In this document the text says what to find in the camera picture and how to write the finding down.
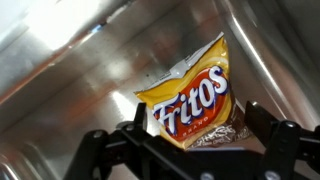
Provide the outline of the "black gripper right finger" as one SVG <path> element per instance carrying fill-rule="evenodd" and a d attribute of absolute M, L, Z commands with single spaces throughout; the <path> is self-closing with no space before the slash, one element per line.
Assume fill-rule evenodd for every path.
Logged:
<path fill-rule="evenodd" d="M 244 122 L 265 147 L 255 170 L 257 180 L 308 180 L 294 170 L 302 160 L 320 174 L 320 126 L 313 131 L 290 120 L 278 120 L 261 105 L 248 101 Z"/>

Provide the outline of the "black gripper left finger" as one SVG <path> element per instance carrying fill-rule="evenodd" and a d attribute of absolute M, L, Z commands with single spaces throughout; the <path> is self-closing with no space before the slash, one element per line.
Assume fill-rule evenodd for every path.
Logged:
<path fill-rule="evenodd" d="M 124 164 L 139 180 L 183 180 L 187 173 L 175 162 L 179 150 L 146 132 L 146 104 L 139 103 L 133 121 L 119 123 L 109 134 L 87 132 L 63 180 L 108 180 L 114 166 Z"/>

